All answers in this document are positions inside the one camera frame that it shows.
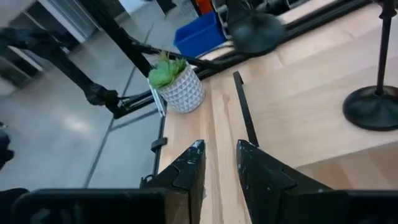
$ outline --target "gray floor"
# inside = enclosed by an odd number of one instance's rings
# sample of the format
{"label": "gray floor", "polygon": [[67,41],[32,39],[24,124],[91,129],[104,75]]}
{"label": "gray floor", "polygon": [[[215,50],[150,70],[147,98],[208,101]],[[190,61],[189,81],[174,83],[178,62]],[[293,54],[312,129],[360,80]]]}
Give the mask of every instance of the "gray floor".
{"label": "gray floor", "polygon": [[[195,18],[186,2],[164,16],[151,2],[122,23],[127,32],[155,47],[177,51],[174,32]],[[146,79],[103,33],[70,58],[93,79],[123,95],[148,90]],[[160,116],[155,104],[113,120],[105,107],[91,106],[57,68],[23,89],[0,98],[0,119],[10,128],[15,158],[0,170],[0,190],[70,187],[138,187],[150,174]]]}

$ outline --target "blue plastic bin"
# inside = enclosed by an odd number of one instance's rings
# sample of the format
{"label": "blue plastic bin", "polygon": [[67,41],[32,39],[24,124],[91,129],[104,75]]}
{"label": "blue plastic bin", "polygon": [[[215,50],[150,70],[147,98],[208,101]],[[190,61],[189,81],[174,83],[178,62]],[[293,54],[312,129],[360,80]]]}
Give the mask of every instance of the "blue plastic bin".
{"label": "blue plastic bin", "polygon": [[182,55],[196,57],[225,42],[214,12],[195,19],[175,31],[174,45]]}

